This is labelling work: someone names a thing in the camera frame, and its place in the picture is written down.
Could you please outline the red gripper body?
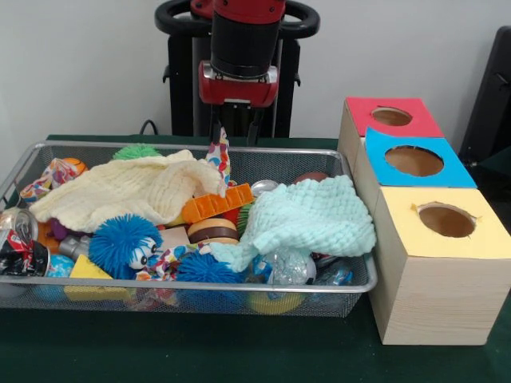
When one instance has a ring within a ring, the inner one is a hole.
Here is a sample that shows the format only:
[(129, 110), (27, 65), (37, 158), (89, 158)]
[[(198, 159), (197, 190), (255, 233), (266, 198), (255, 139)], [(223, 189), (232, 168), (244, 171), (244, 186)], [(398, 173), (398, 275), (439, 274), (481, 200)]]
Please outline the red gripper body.
[(205, 104), (243, 104), (266, 108), (276, 98), (279, 88), (279, 70), (271, 65), (262, 76), (236, 79), (217, 72), (209, 61), (202, 61), (198, 69), (200, 99)]

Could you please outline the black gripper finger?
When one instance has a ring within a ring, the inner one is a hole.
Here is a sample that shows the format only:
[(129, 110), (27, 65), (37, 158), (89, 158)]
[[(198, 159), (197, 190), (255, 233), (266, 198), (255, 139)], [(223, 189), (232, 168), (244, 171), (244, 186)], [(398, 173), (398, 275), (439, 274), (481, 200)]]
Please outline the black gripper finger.
[(219, 140), (222, 124), (220, 121), (220, 106), (212, 105), (210, 120), (210, 140)]
[(252, 122), (248, 126), (247, 146), (255, 146), (259, 137), (259, 127), (263, 119), (263, 110), (256, 109)]

